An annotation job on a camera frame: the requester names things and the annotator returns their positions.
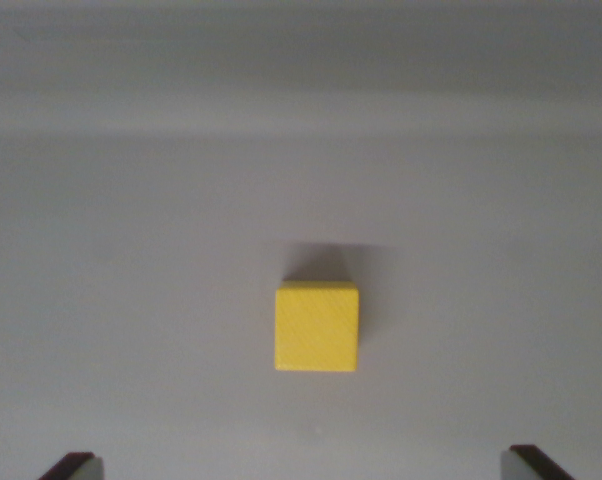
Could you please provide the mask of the gripper left finger with grey pad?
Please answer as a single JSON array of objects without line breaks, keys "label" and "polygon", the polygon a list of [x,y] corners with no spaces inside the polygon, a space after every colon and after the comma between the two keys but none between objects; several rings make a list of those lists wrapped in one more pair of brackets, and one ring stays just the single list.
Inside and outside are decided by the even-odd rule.
[{"label": "gripper left finger with grey pad", "polygon": [[104,462],[92,452],[69,452],[39,480],[103,480]]}]

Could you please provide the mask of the gripper right finger with grey pad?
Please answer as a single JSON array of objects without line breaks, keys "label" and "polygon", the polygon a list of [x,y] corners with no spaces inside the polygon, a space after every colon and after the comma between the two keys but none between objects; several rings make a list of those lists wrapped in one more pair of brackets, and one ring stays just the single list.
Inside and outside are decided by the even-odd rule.
[{"label": "gripper right finger with grey pad", "polygon": [[574,480],[533,444],[512,445],[500,455],[501,480]]}]

